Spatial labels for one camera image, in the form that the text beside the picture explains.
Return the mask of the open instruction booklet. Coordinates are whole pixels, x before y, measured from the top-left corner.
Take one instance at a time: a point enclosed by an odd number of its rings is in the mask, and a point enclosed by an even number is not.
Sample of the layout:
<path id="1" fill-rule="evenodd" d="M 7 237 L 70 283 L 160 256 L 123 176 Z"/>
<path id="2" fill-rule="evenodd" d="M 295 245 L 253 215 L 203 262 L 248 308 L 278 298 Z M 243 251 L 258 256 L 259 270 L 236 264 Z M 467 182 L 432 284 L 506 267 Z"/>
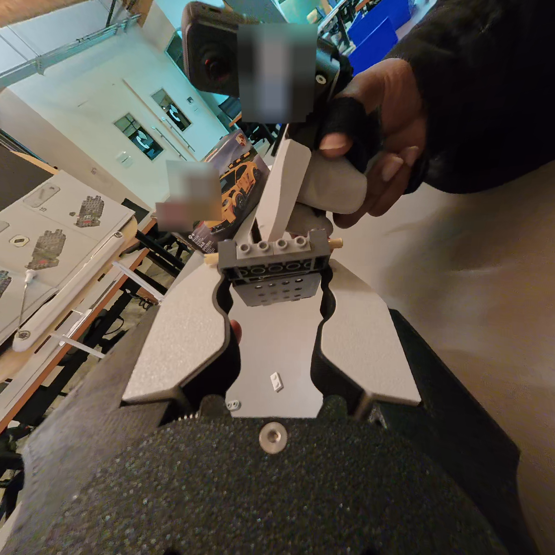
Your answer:
<path id="1" fill-rule="evenodd" d="M 64 171 L 1 210 L 1 343 L 26 309 L 36 310 L 68 283 L 93 249 L 134 211 Z"/>

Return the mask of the white wooden book stand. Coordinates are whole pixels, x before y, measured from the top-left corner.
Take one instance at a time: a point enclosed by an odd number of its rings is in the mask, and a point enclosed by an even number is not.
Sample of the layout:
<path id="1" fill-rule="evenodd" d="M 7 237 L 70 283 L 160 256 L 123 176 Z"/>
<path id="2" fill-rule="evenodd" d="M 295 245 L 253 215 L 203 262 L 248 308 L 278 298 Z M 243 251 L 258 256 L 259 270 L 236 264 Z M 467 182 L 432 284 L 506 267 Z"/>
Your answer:
<path id="1" fill-rule="evenodd" d="M 147 216 L 142 223 L 138 224 L 139 229 L 137 232 L 142 232 L 147 235 L 153 230 L 155 224 L 155 217 Z M 93 274 L 106 264 L 109 256 L 114 254 L 116 246 L 123 243 L 121 239 L 122 233 L 120 230 L 109 236 L 108 239 L 102 241 L 101 246 L 93 249 L 93 254 L 86 256 L 83 267 L 78 268 L 77 273 L 69 279 L 66 285 L 61 286 L 58 291 L 53 293 L 50 299 L 36 310 L 31 310 L 31 308 L 26 309 L 22 320 L 17 323 L 17 328 L 13 337 L 10 337 L 5 343 L 6 348 L 1 355 L 7 352 L 8 349 L 22 352 L 29 348 L 31 343 L 40 337 L 56 319 L 59 310 L 63 308 L 69 300 L 74 298 L 77 292 L 91 280 Z M 121 256 L 134 253 L 145 247 L 141 245 L 136 234 L 135 239 L 138 240 L 138 245 L 124 250 Z M 121 271 L 125 272 L 127 275 L 134 274 L 134 271 L 129 273 L 125 267 L 122 267 L 116 261 L 113 261 L 113 265 L 119 267 Z M 60 337 L 61 345 L 69 343 L 64 337 L 67 336 L 62 335 Z"/>

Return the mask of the black toy car box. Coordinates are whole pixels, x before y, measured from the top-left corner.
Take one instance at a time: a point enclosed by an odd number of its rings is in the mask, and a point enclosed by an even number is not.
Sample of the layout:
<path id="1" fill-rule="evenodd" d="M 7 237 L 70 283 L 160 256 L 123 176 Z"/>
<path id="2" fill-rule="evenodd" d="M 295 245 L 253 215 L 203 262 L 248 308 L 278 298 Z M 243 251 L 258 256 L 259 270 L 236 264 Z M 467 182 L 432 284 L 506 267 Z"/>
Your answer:
<path id="1" fill-rule="evenodd" d="M 221 188 L 221 217 L 195 223 L 187 239 L 195 250 L 215 253 L 218 243 L 233 239 L 260 202 L 270 170 L 240 129 L 222 137 L 202 162 L 214 167 Z"/>

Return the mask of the window with phone icon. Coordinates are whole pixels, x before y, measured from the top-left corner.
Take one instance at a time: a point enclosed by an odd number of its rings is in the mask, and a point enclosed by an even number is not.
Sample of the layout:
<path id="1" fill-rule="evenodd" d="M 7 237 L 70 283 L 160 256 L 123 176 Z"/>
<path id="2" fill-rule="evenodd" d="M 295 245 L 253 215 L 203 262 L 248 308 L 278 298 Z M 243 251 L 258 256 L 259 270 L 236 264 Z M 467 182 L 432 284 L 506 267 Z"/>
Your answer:
<path id="1" fill-rule="evenodd" d="M 151 98 L 166 114 L 167 121 L 176 126 L 180 132 L 184 132 L 191 126 L 190 119 L 185 115 L 181 108 L 179 108 L 177 103 L 164 88 L 154 92 L 151 95 Z"/>
<path id="2" fill-rule="evenodd" d="M 123 115 L 113 125 L 149 160 L 154 161 L 164 149 L 131 113 Z"/>

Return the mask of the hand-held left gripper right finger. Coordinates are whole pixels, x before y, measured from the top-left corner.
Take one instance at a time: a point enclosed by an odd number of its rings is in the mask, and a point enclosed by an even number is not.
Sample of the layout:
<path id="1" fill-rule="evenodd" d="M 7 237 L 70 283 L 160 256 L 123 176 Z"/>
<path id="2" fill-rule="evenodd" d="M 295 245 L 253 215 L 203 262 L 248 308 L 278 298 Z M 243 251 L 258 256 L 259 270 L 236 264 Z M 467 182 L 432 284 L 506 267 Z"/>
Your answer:
<path id="1" fill-rule="evenodd" d="M 385 301 L 334 259 L 322 273 L 322 291 L 310 378 L 323 400 L 339 397 L 357 420 L 376 402 L 418 406 L 421 395 Z"/>

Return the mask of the person's right hand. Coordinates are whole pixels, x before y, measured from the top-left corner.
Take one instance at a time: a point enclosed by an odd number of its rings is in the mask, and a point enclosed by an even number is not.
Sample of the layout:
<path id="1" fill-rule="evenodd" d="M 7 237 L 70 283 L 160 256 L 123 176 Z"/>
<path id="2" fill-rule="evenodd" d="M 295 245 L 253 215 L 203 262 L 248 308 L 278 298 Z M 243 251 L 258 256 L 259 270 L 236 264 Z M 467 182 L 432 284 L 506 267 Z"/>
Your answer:
<path id="1" fill-rule="evenodd" d="M 367 114 L 379 111 L 384 147 L 366 172 L 362 206 L 351 214 L 334 214 L 334 224 L 346 229 L 365 214 L 384 215 L 404 195 L 426 147 L 426 114 L 412 68 L 398 58 L 359 73 L 336 97 L 356 100 Z"/>

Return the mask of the grey desk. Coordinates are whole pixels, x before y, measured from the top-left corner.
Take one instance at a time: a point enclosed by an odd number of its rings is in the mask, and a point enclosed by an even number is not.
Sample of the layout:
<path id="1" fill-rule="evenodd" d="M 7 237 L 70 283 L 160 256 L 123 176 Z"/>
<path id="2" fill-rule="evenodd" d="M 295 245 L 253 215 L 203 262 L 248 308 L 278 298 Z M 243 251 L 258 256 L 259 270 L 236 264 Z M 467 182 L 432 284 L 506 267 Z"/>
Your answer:
<path id="1" fill-rule="evenodd" d="M 541 554 L 554 554 L 554 196 L 516 190 L 449 197 L 429 187 L 384 219 L 366 217 L 337 259 L 427 340 L 522 452 L 518 486 Z M 323 292 L 248 308 L 242 371 L 227 396 L 240 416 L 315 416 L 310 361 Z M 274 392 L 270 375 L 284 388 Z"/>

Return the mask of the blue plastic storage bin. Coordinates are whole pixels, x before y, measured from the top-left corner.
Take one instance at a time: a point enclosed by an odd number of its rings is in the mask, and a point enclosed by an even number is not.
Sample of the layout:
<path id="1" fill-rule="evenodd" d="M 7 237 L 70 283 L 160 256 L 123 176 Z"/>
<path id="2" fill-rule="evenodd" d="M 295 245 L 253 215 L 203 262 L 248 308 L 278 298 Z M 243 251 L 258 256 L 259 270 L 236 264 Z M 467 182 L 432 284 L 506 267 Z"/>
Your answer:
<path id="1" fill-rule="evenodd" d="M 382 61 L 397 44 L 396 31 L 412 16 L 411 1 L 380 1 L 348 30 L 355 49 L 347 56 L 357 75 Z"/>

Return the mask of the person's right forearm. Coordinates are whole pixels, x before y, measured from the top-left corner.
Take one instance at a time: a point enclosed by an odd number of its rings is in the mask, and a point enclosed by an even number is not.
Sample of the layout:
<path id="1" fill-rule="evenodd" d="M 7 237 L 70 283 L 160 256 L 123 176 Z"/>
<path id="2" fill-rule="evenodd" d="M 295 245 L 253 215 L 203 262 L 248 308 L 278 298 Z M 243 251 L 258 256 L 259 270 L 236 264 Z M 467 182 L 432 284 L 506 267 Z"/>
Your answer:
<path id="1" fill-rule="evenodd" d="M 389 58 L 415 77 L 433 188 L 477 193 L 554 161 L 554 1 L 437 1 Z"/>

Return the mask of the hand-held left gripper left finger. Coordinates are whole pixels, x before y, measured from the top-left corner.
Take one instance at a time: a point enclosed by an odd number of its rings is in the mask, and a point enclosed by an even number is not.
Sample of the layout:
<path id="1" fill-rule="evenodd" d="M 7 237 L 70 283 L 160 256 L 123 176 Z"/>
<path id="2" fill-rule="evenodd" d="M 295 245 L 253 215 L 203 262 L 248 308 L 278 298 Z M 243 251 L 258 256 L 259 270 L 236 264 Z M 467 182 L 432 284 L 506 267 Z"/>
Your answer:
<path id="1" fill-rule="evenodd" d="M 241 369 L 230 326 L 230 284 L 201 262 L 165 296 L 124 390 L 125 404 L 226 399 Z"/>

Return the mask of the wood-edged office table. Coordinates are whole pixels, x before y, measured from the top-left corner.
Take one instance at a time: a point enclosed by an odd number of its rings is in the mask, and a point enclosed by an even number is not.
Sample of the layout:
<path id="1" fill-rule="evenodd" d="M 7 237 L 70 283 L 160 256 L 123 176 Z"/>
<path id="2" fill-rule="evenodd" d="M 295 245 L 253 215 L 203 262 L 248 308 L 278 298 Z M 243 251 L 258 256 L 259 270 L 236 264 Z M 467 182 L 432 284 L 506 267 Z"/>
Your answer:
<path id="1" fill-rule="evenodd" d="M 109 256 L 106 264 L 59 310 L 55 320 L 29 348 L 22 352 L 8 349 L 1 355 L 1 382 L 7 378 L 11 379 L 1 392 L 1 432 L 15 420 L 16 414 L 49 378 L 72 346 L 70 343 L 61 345 L 60 337 L 65 335 L 77 341 L 128 279 L 128 275 L 119 267 L 115 267 L 113 261 L 131 273 L 149 253 L 148 249 L 143 247 L 134 253 L 121 256 L 124 250 L 138 245 L 138 240 L 135 239 L 138 229 L 135 218 L 121 229 L 123 243 L 116 246 L 114 254 Z"/>

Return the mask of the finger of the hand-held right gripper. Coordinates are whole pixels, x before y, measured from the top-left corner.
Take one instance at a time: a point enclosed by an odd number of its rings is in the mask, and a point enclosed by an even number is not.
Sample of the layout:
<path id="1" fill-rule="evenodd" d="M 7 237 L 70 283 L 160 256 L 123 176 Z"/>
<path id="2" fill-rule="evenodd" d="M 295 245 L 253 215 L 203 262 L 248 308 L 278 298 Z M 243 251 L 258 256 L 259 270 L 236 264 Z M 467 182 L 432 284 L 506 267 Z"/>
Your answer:
<path id="1" fill-rule="evenodd" d="M 310 159 L 308 147 L 291 139 L 281 142 L 259 202 L 262 241 L 276 241 L 283 237 Z"/>
<path id="2" fill-rule="evenodd" d="M 235 233 L 235 242 L 236 244 L 257 244 L 260 240 L 261 236 L 255 212 L 251 212 Z"/>

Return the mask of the black brick car chassis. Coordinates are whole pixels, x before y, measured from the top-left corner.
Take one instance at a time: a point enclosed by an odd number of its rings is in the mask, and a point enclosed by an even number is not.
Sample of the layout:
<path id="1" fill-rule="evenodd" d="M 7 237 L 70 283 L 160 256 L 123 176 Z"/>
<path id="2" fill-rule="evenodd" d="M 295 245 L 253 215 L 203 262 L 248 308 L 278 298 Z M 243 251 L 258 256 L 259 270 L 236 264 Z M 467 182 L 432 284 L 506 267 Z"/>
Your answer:
<path id="1" fill-rule="evenodd" d="M 218 268 L 246 306 L 270 306 L 315 296 L 332 252 L 342 247 L 343 239 L 312 230 L 307 236 L 256 244 L 225 240 L 204 260 Z"/>

